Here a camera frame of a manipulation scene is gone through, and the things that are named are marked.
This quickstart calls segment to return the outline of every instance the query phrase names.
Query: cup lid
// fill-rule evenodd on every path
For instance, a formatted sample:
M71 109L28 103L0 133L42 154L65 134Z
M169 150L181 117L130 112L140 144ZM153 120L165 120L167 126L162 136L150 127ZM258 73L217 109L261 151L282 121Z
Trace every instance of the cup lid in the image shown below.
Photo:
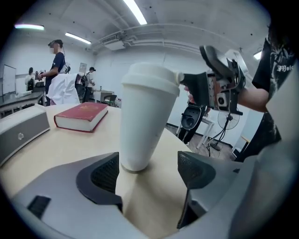
M150 87L179 96L179 82L184 75L152 63L135 63L123 77L122 84Z

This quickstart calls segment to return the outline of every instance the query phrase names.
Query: ceiling light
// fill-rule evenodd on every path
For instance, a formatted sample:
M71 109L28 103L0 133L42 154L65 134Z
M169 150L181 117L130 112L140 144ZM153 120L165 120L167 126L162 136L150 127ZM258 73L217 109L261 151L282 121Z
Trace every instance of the ceiling light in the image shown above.
M16 29L35 29L35 30L44 30L42 25L32 25L32 24L15 24Z
M259 59L261 59L261 55L262 55L262 51L259 51L259 52L255 53L253 56L256 60L259 60Z
M134 16L137 18L137 20L139 21L140 25L144 25L147 24L144 16L142 15L139 7L136 5L134 0L123 0L126 5L130 8L130 10L132 11L132 13L134 14Z
M85 42L85 43L87 43L87 44L90 44L91 42L89 42L89 41L87 41L87 40L85 40L85 39L83 39L83 38L81 38L81 37L78 37L78 36L76 36L76 35L73 35L73 34L71 34L71 33L65 33L65 35L66 36L69 36L69 37L72 37L72 38L75 38L75 39L77 39L77 40L79 40L79 41L82 41L82 42Z

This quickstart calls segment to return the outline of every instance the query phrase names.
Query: electric fan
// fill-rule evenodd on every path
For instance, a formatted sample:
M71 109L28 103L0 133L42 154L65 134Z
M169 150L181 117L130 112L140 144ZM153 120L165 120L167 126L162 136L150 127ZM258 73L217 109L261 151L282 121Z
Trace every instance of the electric fan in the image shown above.
M238 114L231 114L228 112L220 111L218 113L218 124L223 129L219 134L221 134L219 140L216 143L211 143L211 147L220 151L220 147L218 146L218 142L221 141L225 136L225 131L229 129L233 129L239 123L240 116Z
M239 123L240 116L238 114L230 114L228 112L220 111L218 114L218 124L221 128L224 129L227 120L228 125L226 126L226 129L233 129Z

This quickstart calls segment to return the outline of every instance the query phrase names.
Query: ceiling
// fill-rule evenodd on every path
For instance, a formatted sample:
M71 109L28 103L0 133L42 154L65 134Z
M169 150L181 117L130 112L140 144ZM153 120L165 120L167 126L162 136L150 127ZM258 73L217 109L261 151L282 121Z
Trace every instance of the ceiling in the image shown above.
M119 34L126 46L164 45L198 53L198 46L213 45L222 52L241 50L254 75L270 23L268 13L251 0L135 0L147 25L140 25L123 0L41 0L18 23L36 23L43 32L18 34L74 44L97 53L107 36ZM66 37L70 32L92 42L86 45Z

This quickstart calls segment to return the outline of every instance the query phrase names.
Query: hand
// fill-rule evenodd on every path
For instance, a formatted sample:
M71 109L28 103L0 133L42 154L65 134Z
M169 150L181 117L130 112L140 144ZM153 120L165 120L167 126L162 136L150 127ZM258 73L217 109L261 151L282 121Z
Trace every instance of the hand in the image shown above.
M189 91L189 89L188 89L187 86L185 86L184 90L185 90L185 91ZM193 95L192 95L192 94L189 94L189 95L188 95L188 98L190 99L190 102L191 102L191 103L195 104L195 102L194 102L194 98L193 98Z
M209 116L209 112L210 112L210 110L211 110L211 108L209 108L209 107L206 109L206 112L205 112L205 114L204 114L205 117L208 117L208 116Z
M38 76L37 76L37 79L38 80L41 80L43 78L43 74L39 74Z

